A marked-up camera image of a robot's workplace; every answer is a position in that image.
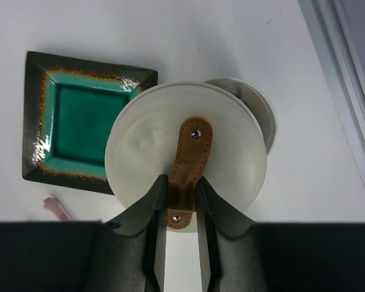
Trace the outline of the white cylindrical container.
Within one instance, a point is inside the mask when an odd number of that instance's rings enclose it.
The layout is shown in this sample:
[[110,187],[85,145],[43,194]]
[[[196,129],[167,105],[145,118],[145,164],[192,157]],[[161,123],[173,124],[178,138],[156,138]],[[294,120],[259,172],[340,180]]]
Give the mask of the white cylindrical container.
[[253,85],[235,78],[216,78],[206,83],[233,94],[249,108],[259,124],[269,154],[276,139],[278,125],[273,107],[264,94]]

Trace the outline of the clear plastic tongs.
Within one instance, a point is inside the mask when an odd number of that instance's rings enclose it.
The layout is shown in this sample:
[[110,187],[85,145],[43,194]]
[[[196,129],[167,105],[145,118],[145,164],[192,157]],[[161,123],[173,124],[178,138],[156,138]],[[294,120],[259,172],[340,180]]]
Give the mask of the clear plastic tongs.
[[61,200],[59,194],[50,192],[49,196],[43,200],[43,208],[51,212],[58,221],[76,221],[67,204]]

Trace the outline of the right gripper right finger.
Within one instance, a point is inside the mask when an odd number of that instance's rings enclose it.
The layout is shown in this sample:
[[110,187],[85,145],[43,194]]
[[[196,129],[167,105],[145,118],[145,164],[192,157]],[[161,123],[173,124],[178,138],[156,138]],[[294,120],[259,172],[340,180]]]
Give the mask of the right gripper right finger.
[[202,177],[196,223],[203,291],[267,291],[255,222],[217,194]]

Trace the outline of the white round lid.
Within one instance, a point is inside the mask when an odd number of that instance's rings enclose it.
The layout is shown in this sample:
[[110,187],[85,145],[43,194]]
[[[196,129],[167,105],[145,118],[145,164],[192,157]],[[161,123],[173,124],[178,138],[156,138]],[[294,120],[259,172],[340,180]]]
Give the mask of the white round lid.
[[175,83],[142,92],[113,124],[105,170],[123,207],[142,198],[159,175],[171,174],[179,128],[190,117],[203,118],[212,126],[204,177],[215,191],[239,211],[257,198],[266,176],[267,152],[251,110],[217,86]]

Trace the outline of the brown handle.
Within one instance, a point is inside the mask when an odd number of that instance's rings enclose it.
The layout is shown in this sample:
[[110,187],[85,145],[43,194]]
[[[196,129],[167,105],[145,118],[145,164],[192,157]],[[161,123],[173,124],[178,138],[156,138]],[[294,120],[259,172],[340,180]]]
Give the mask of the brown handle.
[[212,126],[200,117],[190,117],[180,126],[167,195],[167,226],[172,229],[184,229],[191,222],[196,186],[207,166],[212,136]]

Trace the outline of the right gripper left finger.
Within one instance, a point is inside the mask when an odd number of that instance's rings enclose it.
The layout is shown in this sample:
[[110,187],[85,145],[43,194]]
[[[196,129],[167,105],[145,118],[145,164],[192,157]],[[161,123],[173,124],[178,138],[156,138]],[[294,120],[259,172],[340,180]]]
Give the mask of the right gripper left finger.
[[167,233],[167,175],[98,233],[91,291],[163,291]]

